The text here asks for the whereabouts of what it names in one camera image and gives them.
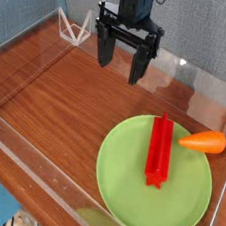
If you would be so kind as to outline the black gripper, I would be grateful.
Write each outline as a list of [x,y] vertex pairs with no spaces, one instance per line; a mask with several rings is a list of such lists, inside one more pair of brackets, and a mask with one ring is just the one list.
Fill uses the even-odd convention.
[[111,62],[115,40],[136,48],[128,79],[129,84],[135,85],[146,73],[150,60],[157,56],[159,43],[165,31],[150,17],[145,17],[139,22],[131,22],[121,17],[118,13],[119,6],[106,0],[99,2],[99,8],[100,14],[96,19],[99,65],[105,67]]

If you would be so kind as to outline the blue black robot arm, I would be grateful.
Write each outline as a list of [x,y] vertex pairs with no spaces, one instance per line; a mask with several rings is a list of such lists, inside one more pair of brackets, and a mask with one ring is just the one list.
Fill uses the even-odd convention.
[[153,0],[120,0],[119,4],[99,2],[100,16],[96,18],[98,61],[107,66],[114,55],[115,41],[133,47],[135,54],[128,83],[136,84],[146,73],[147,66],[156,58],[163,28],[151,20]]

